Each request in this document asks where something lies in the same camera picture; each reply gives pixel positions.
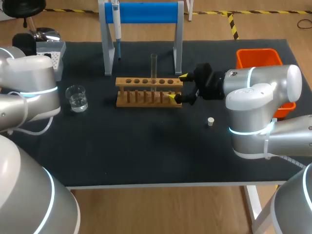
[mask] cable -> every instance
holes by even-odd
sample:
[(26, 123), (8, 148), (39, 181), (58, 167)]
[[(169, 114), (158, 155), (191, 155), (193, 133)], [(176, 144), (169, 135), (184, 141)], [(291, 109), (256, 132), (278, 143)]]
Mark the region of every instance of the cable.
[(23, 116), (22, 121), (20, 122), (20, 124), (17, 127), (12, 128), (12, 129), (8, 129), (8, 130), (5, 130), (5, 131), (7, 131), (9, 135), (13, 134), (13, 131), (26, 133), (26, 134), (29, 134), (29, 135), (32, 135), (32, 136), (39, 136), (41, 134), (44, 134), (50, 128), (50, 126), (52, 124), (52, 121), (53, 121), (53, 117), (50, 117), (47, 126), (43, 130), (41, 130), (40, 132), (32, 132), (32, 131), (28, 131), (28, 130), (19, 128), (20, 126), (22, 126), (25, 123), (25, 121), (27, 119), (27, 116), (28, 116), (28, 102), (27, 102), (27, 99), (22, 94), (20, 94), (19, 92), (10, 92), (10, 93), (8, 93), (8, 95), (12, 95), (12, 94), (17, 94), (18, 96), (20, 96), (22, 98), (22, 100), (24, 102), (24, 116)]
[(297, 23), (297, 27), (298, 27), (298, 28), (300, 28), (300, 29), (310, 29), (310, 28), (312, 28), (312, 26), (311, 26), (311, 27), (301, 27), (301, 26), (299, 25), (299, 23), (302, 22), (302, 21), (308, 21), (308, 22), (312, 23), (312, 21), (309, 20), (309, 19), (301, 19), (301, 20), (299, 20), (299, 22)]
[(44, 134), (50, 128), (50, 126), (52, 124), (52, 121), (53, 121), (53, 117), (50, 117), (48, 125), (40, 132), (31, 132), (31, 131), (28, 131), (28, 130), (25, 130), (25, 129), (22, 129), (22, 128), (14, 129), (14, 131), (26, 133), (26, 134), (33, 135), (33, 136), (39, 136), (41, 134)]
[(291, 163), (297, 165), (298, 167), (301, 167), (302, 169), (305, 169), (307, 167), (306, 165), (303, 165), (302, 163), (292, 159), (291, 157), (288, 157), (288, 156), (277, 156), (277, 157), (280, 157), (280, 158), (282, 158), (288, 162), (291, 162)]

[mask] orange bin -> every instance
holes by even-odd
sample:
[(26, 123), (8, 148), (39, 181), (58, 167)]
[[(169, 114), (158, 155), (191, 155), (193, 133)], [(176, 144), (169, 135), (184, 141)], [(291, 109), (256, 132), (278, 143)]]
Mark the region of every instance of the orange bin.
[[(240, 49), (236, 53), (236, 68), (264, 67), (283, 65), (278, 53), (274, 49)], [(282, 105), (274, 114), (274, 118), (284, 118), (290, 111), (296, 108), (295, 102)]]

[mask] yellow black tape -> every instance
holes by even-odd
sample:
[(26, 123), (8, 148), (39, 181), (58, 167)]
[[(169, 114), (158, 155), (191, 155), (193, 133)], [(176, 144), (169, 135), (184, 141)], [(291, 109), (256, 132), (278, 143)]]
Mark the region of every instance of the yellow black tape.
[(234, 24), (233, 14), (228, 13), (228, 19), (229, 19), (229, 23), (230, 23), (230, 26), (231, 26), (231, 30), (232, 30), (232, 34), (233, 34), (234, 40), (239, 40), (237, 29), (236, 29), (236, 26)]
[[(77, 12), (77, 13), (91, 13), (98, 14), (98, 11), (78, 10), (78, 9), (44, 9), (43, 11), (50, 12)], [(196, 11), (193, 15), (210, 15), (210, 14), (312, 14), (312, 11)]]
[(214, 15), (214, 14), (312, 14), (312, 11), (195, 11), (193, 15)]
[(44, 9), (43, 11), (50, 11), (50, 12), (77, 12), (77, 13), (98, 14), (98, 11), (77, 10), (77, 9)]

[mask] perforated gray box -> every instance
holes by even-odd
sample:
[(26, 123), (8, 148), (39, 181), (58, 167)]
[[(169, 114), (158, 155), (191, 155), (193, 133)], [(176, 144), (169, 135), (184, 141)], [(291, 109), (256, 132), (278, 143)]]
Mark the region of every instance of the perforated gray box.
[(66, 43), (64, 41), (47, 41), (37, 42), (37, 54), (44, 55), (51, 54), (51, 60), (55, 72), (55, 80), (60, 81), (63, 73), (63, 55), (66, 50)]

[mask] black table mat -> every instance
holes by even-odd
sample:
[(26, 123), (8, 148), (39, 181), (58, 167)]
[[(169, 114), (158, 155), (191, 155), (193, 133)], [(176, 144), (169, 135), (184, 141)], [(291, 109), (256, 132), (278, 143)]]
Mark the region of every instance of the black table mat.
[[(65, 186), (246, 182), (288, 180), (299, 168), (280, 158), (246, 160), (232, 150), (224, 101), (198, 99), (180, 109), (116, 108), (115, 77), (149, 77), (150, 55), (158, 54), (159, 78), (174, 76), (172, 42), (123, 42), (112, 77), (104, 77), (101, 43), (66, 43), (61, 113), (47, 133), (9, 138)], [(241, 48), (273, 48), (284, 64), (297, 64), (286, 40), (185, 41), (182, 72), (209, 62), (214, 70), (236, 67)], [(89, 108), (74, 114), (65, 99), (72, 84), (86, 88)], [(191, 90), (185, 84), (183, 91)], [(312, 113), (311, 90), (304, 79), (297, 108), (287, 118)], [(211, 128), (207, 118), (215, 119)], [(40, 130), (47, 120), (28, 123)], [(296, 157), (304, 164), (312, 159)]]

